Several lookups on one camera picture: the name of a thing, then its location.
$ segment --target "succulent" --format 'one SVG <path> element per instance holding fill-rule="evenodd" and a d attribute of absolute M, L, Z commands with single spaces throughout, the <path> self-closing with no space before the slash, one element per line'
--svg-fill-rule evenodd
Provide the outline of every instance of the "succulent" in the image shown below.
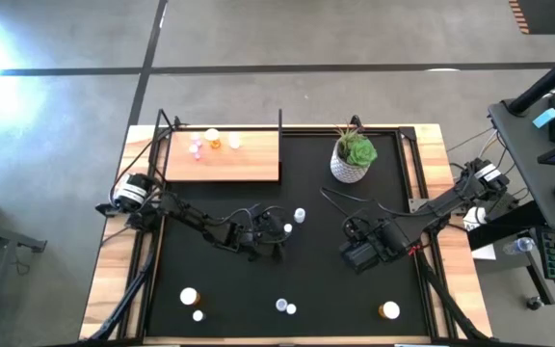
<path fill-rule="evenodd" d="M 346 130 L 338 127 L 337 132 L 340 134 L 337 154 L 349 165 L 365 168 L 377 158 L 374 145 L 358 132 L 358 128 L 347 125 Z"/>

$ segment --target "water bottle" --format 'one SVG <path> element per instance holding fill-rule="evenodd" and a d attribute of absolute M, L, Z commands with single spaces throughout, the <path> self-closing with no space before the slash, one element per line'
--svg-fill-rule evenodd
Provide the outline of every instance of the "water bottle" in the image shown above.
<path fill-rule="evenodd" d="M 502 250 L 505 254 L 515 255 L 532 251 L 535 248 L 535 241 L 530 237 L 520 237 L 513 242 L 506 244 Z"/>

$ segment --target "potted plant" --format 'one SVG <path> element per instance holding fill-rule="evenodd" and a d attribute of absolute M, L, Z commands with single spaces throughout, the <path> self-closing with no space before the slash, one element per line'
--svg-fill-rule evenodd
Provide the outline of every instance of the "potted plant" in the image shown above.
<path fill-rule="evenodd" d="M 333 148 L 330 167 L 331 173 L 340 182 L 359 181 L 378 157 L 372 142 L 358 131 L 358 127 L 349 125 L 346 129 L 337 128 L 340 137 Z"/>

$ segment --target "blue sticky note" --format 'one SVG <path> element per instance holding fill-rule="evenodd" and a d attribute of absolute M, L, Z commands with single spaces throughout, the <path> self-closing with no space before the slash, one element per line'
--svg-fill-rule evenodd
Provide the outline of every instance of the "blue sticky note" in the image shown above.
<path fill-rule="evenodd" d="M 536 117 L 535 120 L 532 121 L 532 123 L 535 124 L 536 127 L 541 128 L 553 119 L 555 119 L 555 110 L 547 109 L 545 110 L 545 112 L 541 113 L 540 116 Z"/>

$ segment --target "white pot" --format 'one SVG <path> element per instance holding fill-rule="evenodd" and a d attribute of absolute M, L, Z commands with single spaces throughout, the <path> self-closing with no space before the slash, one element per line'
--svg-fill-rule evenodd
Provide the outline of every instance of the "white pot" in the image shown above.
<path fill-rule="evenodd" d="M 370 168 L 369 165 L 362 168 L 346 163 L 337 155 L 337 146 L 338 143 L 335 143 L 330 163 L 333 176 L 343 183 L 355 183 L 361 180 L 365 176 L 365 173 L 367 173 L 367 169 Z"/>

